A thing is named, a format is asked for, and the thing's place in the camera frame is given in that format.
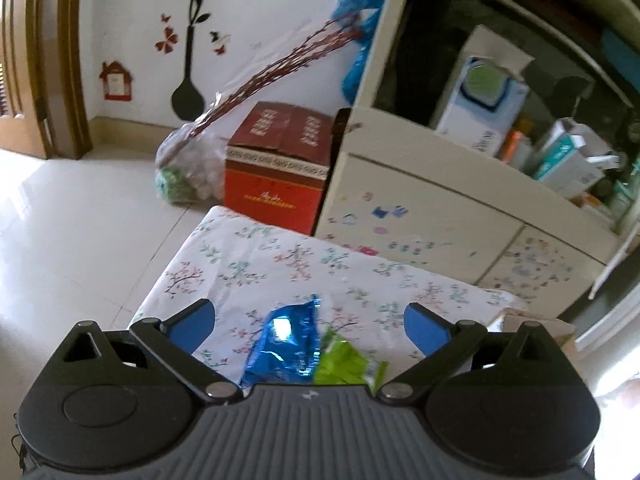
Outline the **blue foil snack bag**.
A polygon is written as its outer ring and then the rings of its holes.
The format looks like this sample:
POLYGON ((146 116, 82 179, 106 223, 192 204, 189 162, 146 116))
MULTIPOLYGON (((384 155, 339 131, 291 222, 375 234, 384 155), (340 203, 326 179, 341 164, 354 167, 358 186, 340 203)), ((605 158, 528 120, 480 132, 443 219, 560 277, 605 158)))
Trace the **blue foil snack bag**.
POLYGON ((267 316, 245 362, 240 386, 311 384, 320 361, 320 298, 288 304, 267 316))

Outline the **floral tablecloth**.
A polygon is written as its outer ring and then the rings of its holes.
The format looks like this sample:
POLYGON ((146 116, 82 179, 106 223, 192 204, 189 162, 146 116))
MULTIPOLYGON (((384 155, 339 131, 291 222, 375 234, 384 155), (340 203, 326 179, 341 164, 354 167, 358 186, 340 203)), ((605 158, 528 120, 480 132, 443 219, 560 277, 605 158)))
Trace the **floral tablecloth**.
POLYGON ((267 315, 319 298, 318 326, 334 330, 357 351, 397 375, 422 359, 406 336, 404 311, 417 302, 454 323, 490 325, 523 300, 405 263, 372 250, 353 252, 318 238, 267 226, 223 206, 213 207, 156 281, 136 318, 164 320, 209 299, 213 333, 194 356, 238 382, 267 315))

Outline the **green snack packet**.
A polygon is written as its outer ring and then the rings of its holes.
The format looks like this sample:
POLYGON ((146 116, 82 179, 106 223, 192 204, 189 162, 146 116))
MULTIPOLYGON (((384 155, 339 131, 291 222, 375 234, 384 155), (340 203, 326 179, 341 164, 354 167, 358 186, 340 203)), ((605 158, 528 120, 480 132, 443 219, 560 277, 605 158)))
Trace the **green snack packet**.
POLYGON ((320 360, 314 384, 365 385, 372 392, 382 386, 388 367, 374 352, 360 352, 349 340, 329 328, 321 339, 320 360))

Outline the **clear plastic bag with flowers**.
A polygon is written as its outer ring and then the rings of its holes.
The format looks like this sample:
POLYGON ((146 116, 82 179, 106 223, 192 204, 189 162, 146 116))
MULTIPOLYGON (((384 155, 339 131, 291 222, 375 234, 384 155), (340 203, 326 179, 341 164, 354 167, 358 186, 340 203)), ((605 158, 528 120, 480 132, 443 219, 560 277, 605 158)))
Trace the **clear plastic bag with flowers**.
POLYGON ((355 41, 355 34, 331 18, 303 26, 257 49, 213 102, 196 118, 174 130, 155 154, 158 196, 172 204, 224 197, 224 155, 230 136, 217 125, 245 102, 312 63, 355 41))

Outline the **red cardboard gift box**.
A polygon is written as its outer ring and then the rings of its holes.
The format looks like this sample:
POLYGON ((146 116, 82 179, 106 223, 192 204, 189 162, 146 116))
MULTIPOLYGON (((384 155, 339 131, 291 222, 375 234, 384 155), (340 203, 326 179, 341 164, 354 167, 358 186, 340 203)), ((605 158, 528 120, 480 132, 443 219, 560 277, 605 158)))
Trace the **red cardboard gift box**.
POLYGON ((224 206, 310 234, 331 169, 332 129, 332 117, 309 108, 257 103, 227 146, 224 206))

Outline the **cream cabinet with stickers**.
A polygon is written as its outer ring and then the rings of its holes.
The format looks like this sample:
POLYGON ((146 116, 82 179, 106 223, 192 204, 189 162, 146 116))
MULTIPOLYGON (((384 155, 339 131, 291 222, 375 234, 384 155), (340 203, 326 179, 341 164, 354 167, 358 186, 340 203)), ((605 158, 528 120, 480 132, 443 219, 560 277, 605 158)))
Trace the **cream cabinet with stickers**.
POLYGON ((622 242, 599 211, 532 179, 561 118, 623 160, 639 96, 578 34, 575 0, 385 0, 316 234, 350 249, 505 290, 556 318, 622 242), (529 94, 496 156, 430 123, 459 53, 483 25, 534 60, 529 94))

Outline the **white teal carton box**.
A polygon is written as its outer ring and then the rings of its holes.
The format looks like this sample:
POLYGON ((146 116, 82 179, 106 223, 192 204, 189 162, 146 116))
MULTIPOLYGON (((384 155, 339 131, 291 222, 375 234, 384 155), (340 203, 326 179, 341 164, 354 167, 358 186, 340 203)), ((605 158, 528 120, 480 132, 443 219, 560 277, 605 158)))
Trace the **white teal carton box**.
POLYGON ((572 200, 620 169, 620 156, 589 126, 561 118, 536 144, 529 169, 533 180, 572 200))

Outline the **white blue product box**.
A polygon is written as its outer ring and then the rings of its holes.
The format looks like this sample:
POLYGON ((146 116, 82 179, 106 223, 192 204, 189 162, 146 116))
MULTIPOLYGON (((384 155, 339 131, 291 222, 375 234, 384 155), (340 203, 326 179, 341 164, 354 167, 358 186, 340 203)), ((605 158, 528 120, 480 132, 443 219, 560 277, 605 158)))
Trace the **white blue product box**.
POLYGON ((529 94, 523 76, 534 58, 489 28, 476 26, 454 63, 430 127, 494 157, 529 94))

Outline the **blue plastic bag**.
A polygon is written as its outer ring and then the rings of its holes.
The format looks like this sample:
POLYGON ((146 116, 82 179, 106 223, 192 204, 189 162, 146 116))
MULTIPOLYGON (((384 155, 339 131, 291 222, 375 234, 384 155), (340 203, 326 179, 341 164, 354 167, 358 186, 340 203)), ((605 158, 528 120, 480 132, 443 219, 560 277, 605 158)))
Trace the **blue plastic bag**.
POLYGON ((355 103, 384 4, 385 0, 337 0, 332 13, 334 21, 355 34, 359 46, 355 61, 342 81, 342 93, 349 104, 355 103))

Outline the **wooden door frame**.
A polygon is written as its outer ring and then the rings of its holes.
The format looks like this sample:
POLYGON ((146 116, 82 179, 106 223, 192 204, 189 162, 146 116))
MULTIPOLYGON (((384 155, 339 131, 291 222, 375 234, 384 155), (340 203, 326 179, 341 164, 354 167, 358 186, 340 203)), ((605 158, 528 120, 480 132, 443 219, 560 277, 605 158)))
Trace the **wooden door frame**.
POLYGON ((82 91, 80 0, 1 0, 1 147, 81 159, 92 142, 82 91))

